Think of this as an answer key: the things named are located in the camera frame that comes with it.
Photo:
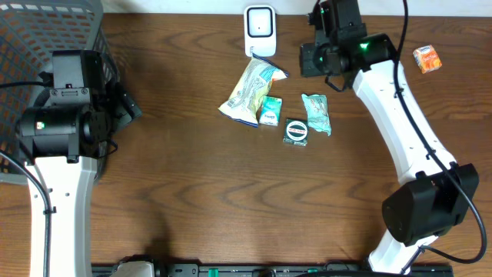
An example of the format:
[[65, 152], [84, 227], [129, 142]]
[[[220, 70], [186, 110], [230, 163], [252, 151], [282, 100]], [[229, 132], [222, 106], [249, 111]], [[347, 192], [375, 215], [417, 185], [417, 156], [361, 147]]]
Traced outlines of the green white snack packet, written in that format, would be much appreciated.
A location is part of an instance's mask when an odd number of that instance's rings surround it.
[[326, 132], [330, 136], [332, 129], [326, 96], [302, 94], [301, 98], [306, 109], [308, 126], [317, 132]]

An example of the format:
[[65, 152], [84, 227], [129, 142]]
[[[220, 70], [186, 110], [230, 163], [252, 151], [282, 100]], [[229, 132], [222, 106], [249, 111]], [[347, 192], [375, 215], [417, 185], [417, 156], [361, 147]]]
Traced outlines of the yellow white snack bag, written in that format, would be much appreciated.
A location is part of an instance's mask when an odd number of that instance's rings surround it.
[[228, 100], [218, 107], [218, 111], [236, 122], [257, 128], [257, 112], [263, 98], [273, 82], [288, 76], [288, 72], [274, 63], [253, 54]]

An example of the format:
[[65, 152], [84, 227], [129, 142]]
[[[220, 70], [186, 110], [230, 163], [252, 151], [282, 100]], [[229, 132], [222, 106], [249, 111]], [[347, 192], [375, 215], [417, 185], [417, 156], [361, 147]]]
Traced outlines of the teal Kleenex tissue pack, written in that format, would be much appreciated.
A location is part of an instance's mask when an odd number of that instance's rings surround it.
[[278, 126], [282, 103], [283, 101], [281, 98], [265, 96], [262, 103], [259, 123], [262, 125]]

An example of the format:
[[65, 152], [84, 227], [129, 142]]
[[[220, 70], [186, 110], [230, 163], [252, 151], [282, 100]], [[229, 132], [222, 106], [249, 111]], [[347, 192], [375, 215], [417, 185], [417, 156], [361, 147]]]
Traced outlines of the clear orange snack packet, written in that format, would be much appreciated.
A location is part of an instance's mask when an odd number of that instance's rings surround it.
[[432, 45], [415, 49], [413, 57], [422, 74], [438, 70], [442, 66], [442, 62]]

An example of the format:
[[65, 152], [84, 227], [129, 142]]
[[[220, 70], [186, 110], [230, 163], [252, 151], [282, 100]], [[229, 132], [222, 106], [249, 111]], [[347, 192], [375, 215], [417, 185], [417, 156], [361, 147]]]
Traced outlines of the dark box round white label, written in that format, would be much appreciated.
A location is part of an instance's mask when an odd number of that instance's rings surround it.
[[291, 145], [306, 146], [308, 144], [308, 123], [303, 120], [287, 118], [283, 142]]

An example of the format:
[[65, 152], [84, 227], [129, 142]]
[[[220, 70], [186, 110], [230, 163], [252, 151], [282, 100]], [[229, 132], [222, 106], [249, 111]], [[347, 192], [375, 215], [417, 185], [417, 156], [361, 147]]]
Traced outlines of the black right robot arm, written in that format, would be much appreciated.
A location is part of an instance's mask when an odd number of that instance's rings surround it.
[[369, 35], [356, 0], [318, 1], [308, 16], [314, 41], [301, 46], [303, 77], [340, 76], [373, 117], [394, 162], [399, 189], [383, 201], [386, 232], [368, 256], [371, 271], [406, 275], [423, 253], [477, 214], [477, 170], [441, 144], [415, 100], [400, 45]]

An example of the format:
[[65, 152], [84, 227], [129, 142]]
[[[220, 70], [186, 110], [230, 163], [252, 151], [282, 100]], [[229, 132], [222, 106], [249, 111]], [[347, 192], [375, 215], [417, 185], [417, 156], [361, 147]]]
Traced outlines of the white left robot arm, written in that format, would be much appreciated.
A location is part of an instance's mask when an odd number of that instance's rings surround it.
[[109, 57], [92, 50], [55, 51], [48, 98], [18, 123], [31, 199], [31, 276], [90, 276], [92, 189], [112, 136], [141, 109], [109, 73]]

